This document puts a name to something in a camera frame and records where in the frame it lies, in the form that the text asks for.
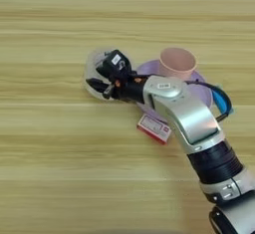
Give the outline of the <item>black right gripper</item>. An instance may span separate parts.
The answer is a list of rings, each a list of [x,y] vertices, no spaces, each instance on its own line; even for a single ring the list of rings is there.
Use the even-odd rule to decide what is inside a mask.
[[[110,76],[108,61],[103,59],[96,64],[96,71],[105,79]],[[146,75],[130,75],[125,79],[114,78],[110,84],[104,83],[100,79],[86,79],[87,84],[97,92],[104,94],[105,99],[112,98],[120,101],[134,101],[144,103],[143,87],[147,81]]]

